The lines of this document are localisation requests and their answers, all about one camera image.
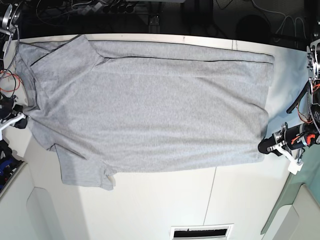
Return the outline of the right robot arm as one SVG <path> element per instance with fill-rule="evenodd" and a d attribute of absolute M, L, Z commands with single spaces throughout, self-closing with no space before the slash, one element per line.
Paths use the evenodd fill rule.
<path fill-rule="evenodd" d="M 16 104 L 16 91 L 20 88 L 22 80 L 11 71 L 20 48 L 20 30 L 18 22 L 22 13 L 24 2 L 22 0 L 2 0 L 0 2 L 0 78 L 13 78 L 12 90 L 0 89 L 0 130 L 9 126 L 24 129 L 28 123 L 23 114 L 23 106 Z M 16 37 L 15 52 L 11 62 L 5 67 L 5 57 L 9 52 L 11 42 Z"/>

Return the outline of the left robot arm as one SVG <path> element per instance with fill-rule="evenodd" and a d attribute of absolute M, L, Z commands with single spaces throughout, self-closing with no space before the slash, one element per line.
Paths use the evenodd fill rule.
<path fill-rule="evenodd" d="M 260 153 L 265 155 L 273 153 L 277 156 L 281 156 L 281 151 L 276 149 L 277 144 L 280 144 L 280 148 L 287 152 L 320 144 L 319 43 L 311 44 L 307 47 L 307 68 L 310 71 L 309 78 L 295 101 L 286 110 L 287 114 L 291 114 L 294 110 L 298 110 L 298 117 L 302 123 L 293 127 L 288 127 L 288 124 L 284 123 L 281 126 L 281 130 L 273 133 L 271 137 L 263 139 L 258 144 L 258 151 Z M 304 97 L 306 97 L 307 101 L 306 116 L 299 111 L 300 103 Z"/>

